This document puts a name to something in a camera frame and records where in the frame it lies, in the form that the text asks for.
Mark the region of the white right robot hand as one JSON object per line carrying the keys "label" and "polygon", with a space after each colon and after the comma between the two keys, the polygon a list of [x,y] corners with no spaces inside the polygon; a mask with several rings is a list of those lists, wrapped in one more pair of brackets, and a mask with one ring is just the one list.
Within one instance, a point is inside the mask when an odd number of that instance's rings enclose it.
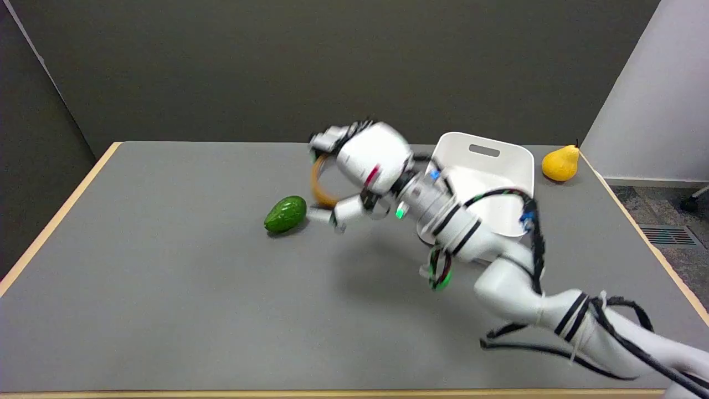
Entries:
{"label": "white right robot hand", "polygon": [[335,165],[361,190],[333,206],[318,204],[309,208],[310,221],[327,223],[339,232],[344,232],[347,222],[371,217],[377,202],[393,194],[397,181],[414,165],[410,144],[382,121],[330,126],[312,134],[309,147],[314,156],[334,157]]}

